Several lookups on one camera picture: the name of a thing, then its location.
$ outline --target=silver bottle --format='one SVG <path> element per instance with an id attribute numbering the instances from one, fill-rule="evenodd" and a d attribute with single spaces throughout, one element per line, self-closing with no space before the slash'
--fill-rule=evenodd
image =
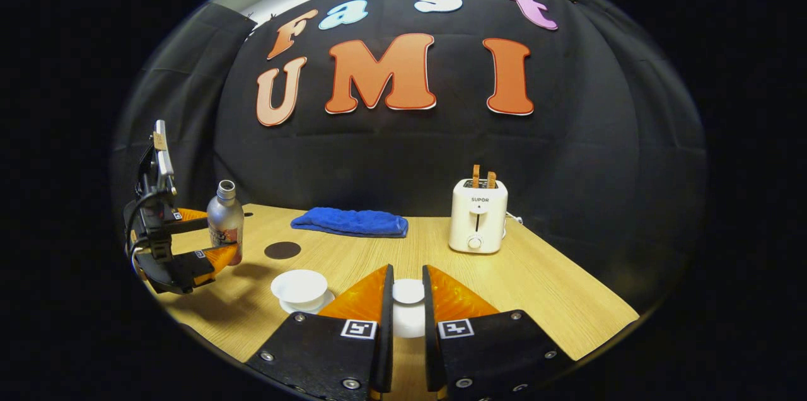
<path id="1" fill-rule="evenodd" d="M 216 196 L 207 203 L 207 229 L 214 247 L 238 243 L 238 251 L 229 265 L 239 264 L 243 257 L 244 209 L 236 199 L 236 184 L 232 180 L 219 182 Z"/>

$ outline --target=blue towel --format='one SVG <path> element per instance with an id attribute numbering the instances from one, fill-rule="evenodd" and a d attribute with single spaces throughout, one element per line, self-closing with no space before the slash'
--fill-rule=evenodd
<path id="1" fill-rule="evenodd" d="M 406 237 L 409 222 L 389 212 L 314 207 L 303 216 L 291 220 L 291 227 L 355 237 Z"/>

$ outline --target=black coaster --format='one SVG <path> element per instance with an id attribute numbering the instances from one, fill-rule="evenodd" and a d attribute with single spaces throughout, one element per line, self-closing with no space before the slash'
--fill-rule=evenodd
<path id="1" fill-rule="evenodd" d="M 263 251 L 271 259 L 289 259 L 300 254 L 300 246 L 294 242 L 277 242 L 267 246 Z"/>

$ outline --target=white toaster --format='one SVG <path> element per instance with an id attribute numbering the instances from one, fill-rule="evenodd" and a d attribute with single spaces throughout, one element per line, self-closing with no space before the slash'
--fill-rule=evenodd
<path id="1" fill-rule="evenodd" d="M 453 189 L 449 246 L 458 252 L 498 252 L 504 238 L 507 188 L 495 180 L 496 187 L 488 189 L 487 180 L 480 179 L 480 188 L 475 189 L 472 182 L 460 180 Z"/>

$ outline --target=table surface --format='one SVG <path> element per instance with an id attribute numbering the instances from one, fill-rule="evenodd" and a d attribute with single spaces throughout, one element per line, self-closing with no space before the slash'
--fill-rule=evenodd
<path id="1" fill-rule="evenodd" d="M 638 314 L 592 275 L 512 218 L 501 249 L 490 255 L 449 248 L 450 218 L 407 217 L 405 238 L 365 238 L 291 228 L 305 211 L 248 204 L 244 258 L 225 268 L 216 281 L 192 294 L 156 294 L 180 323 L 196 329 L 215 346 L 247 361 L 288 313 L 270 291 L 272 280 L 292 269 L 325 275 L 339 295 L 370 272 L 392 264 L 395 279 L 421 279 L 424 264 L 481 295 L 499 311 L 527 312 L 573 360 L 602 346 Z M 271 243 L 299 243 L 295 257 L 266 257 Z M 175 254 L 208 248 L 207 230 L 173 235 Z M 424 339 L 394 338 L 392 392 L 387 401 L 433 398 L 426 392 Z"/>

